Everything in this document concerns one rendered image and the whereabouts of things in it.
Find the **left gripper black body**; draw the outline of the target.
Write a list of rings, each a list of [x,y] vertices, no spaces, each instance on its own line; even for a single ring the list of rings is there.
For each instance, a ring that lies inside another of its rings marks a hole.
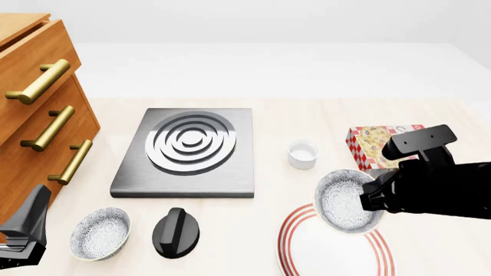
[[[46,236],[21,232],[2,232],[6,243],[0,243],[0,268],[36,266],[46,250]]]

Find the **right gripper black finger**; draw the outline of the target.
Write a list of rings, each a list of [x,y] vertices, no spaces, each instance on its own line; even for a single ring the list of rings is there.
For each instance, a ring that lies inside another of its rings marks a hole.
[[[389,181],[375,179],[362,186],[361,205],[365,211],[388,211],[396,213],[395,193]]]

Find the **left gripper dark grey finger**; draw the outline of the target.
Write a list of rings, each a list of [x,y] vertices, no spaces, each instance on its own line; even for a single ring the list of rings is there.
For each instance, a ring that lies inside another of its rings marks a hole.
[[[21,207],[3,225],[0,232],[5,234],[7,243],[0,248],[24,248],[29,242],[46,246],[46,215],[51,190],[39,184],[31,191]]]

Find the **patterned black and white bowl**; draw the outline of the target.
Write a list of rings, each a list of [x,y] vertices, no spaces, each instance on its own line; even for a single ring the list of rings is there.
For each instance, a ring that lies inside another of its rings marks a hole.
[[[75,226],[69,242],[71,253],[82,261],[111,258],[125,246],[130,230],[130,216],[123,209],[98,209]]]
[[[318,182],[314,208],[319,217],[334,230],[348,235],[366,234],[378,227],[383,211],[366,211],[360,195],[363,184],[372,176],[356,169],[336,169]]]

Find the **white plate with red rings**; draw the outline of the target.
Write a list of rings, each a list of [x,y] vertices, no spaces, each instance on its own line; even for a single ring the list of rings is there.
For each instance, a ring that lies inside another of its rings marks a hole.
[[[276,241],[284,276],[397,276],[397,266],[382,234],[337,232],[321,220],[312,204],[284,219]]]

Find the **small white ramekin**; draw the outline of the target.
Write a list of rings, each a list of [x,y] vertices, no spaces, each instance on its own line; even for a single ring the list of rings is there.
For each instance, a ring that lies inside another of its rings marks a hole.
[[[318,148],[307,140],[292,142],[287,150],[288,163],[296,169],[312,169],[318,159]]]

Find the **flat stove plate with rings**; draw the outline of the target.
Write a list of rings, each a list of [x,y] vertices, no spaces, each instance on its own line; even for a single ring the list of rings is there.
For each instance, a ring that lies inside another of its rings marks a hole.
[[[110,186],[114,198],[252,198],[252,109],[149,108]]]

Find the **red checked food box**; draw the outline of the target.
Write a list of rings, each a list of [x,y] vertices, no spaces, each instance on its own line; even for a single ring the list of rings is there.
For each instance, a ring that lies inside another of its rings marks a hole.
[[[388,160],[381,151],[393,135],[408,133],[423,129],[423,125],[408,126],[353,126],[348,131],[346,144],[354,157],[359,170],[369,169],[396,169],[403,160],[417,159],[417,155]]]

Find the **round black stove knob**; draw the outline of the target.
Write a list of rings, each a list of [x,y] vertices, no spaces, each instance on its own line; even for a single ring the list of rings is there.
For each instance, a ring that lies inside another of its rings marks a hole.
[[[156,224],[152,243],[160,256],[178,259],[188,255],[197,246],[199,236],[197,220],[184,209],[172,208]]]

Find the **open wooden drawer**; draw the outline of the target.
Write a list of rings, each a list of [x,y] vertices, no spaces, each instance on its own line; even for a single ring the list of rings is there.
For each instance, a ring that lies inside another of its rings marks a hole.
[[[60,59],[70,68],[33,104],[25,105],[8,99],[8,91],[23,91],[44,72],[43,64],[55,64]],[[0,52],[0,145],[3,144],[43,103],[81,66],[62,20],[46,21],[29,36]]]

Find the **wooden cabinet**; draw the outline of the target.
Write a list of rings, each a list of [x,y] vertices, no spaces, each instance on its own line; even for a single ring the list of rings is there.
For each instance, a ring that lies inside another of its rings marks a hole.
[[[40,29],[46,21],[56,20],[51,20],[49,14],[43,13],[0,13],[0,52]]]

